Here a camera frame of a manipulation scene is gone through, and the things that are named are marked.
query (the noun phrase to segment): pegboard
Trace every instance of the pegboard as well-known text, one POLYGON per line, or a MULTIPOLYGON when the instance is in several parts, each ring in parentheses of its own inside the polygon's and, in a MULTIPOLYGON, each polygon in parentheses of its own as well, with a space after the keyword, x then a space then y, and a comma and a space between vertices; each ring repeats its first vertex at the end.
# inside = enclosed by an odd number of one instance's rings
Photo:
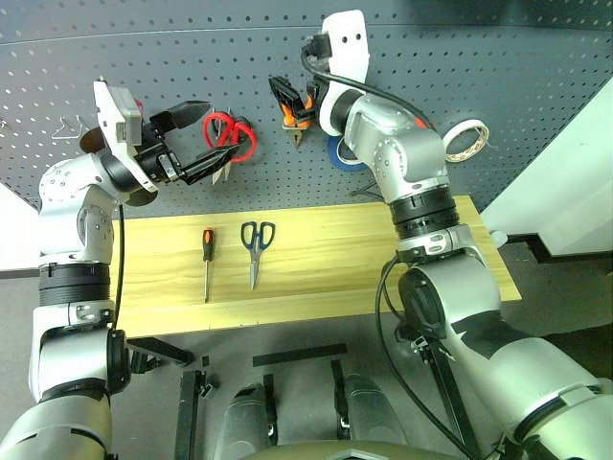
MULTIPOLYGON (((268 77, 304 87, 300 47, 322 16, 360 8, 371 66, 367 82, 411 100, 441 133, 467 118, 491 130, 490 146, 449 165, 456 194, 487 206, 611 77, 611 2, 228 3, 163 0, 0 5, 0 180, 34 206, 44 171, 78 154, 51 139, 59 116, 96 125, 92 81, 127 86, 147 115, 184 100, 211 101, 248 118, 260 146, 229 182, 160 186, 130 217, 356 202, 369 172, 331 166, 326 138, 310 129, 299 149, 281 129, 268 77)), ((169 145, 184 164, 202 152, 200 126, 169 145)))

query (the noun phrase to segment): gray floor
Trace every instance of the gray floor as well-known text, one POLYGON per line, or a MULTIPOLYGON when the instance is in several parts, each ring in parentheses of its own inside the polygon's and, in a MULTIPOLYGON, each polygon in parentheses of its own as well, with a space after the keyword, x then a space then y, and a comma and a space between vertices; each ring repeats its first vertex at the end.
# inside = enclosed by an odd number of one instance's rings
MULTIPOLYGON (((524 244, 502 248, 520 291, 521 302, 503 306, 504 316, 517 328, 532 334, 570 332, 600 326, 613 319, 608 261, 569 264, 536 264, 524 244)), ((0 281, 0 356, 3 370, 0 392, 0 437, 11 423, 33 404, 28 391, 31 311, 37 304, 36 279, 0 281)), ((391 317, 385 327, 394 326, 391 317)), ((330 358, 316 358, 269 367, 253 368, 254 355, 345 342, 349 352, 341 357, 346 373, 370 376, 387 393, 401 419, 407 437, 418 447, 453 453, 455 450, 401 393, 387 370, 375 341, 371 315, 260 326, 240 330, 192 333, 165 337, 195 354, 209 355, 207 372, 220 388, 200 405, 198 449, 209 458, 226 405, 244 385, 275 376, 280 423, 280 442, 332 439, 335 435, 330 358)), ((407 380, 428 405, 444 417, 441 402, 429 371, 417 356, 396 347, 395 358, 407 380)), ((132 383, 113 398, 115 451, 120 458, 172 458, 178 387, 183 369, 168 365, 147 375, 133 376, 132 383)), ((454 369, 471 421, 482 444, 488 446, 498 435, 493 421, 454 369)))

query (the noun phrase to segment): white wall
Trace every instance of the white wall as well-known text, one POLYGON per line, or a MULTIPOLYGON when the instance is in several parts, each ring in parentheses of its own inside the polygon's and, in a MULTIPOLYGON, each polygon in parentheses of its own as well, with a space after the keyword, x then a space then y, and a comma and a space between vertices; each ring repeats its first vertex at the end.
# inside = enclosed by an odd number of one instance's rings
POLYGON ((613 249, 613 80, 481 216, 553 255, 613 249))
POLYGON ((0 270, 38 267, 38 213, 0 184, 0 270))

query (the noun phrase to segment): screwdriver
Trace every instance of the screwdriver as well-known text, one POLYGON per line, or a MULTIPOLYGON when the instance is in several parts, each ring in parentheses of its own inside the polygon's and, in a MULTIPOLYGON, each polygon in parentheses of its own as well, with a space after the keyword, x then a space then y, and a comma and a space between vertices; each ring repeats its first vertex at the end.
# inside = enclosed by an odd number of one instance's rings
POLYGON ((209 262, 215 255, 215 233, 211 227, 202 233, 202 250, 204 252, 204 302, 209 301, 209 262))

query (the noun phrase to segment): blue tape roll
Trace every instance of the blue tape roll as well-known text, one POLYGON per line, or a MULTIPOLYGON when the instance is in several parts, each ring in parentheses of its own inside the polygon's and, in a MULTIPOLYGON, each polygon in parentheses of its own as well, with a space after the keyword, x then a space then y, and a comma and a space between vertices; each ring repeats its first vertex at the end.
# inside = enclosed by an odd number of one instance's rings
POLYGON ((336 154, 336 148, 338 147, 338 143, 343 139, 342 136, 329 137, 328 138, 328 158, 332 166, 338 168, 342 171, 361 171, 366 168, 364 163, 360 163, 359 165, 346 165, 341 160, 338 159, 338 155, 336 154))

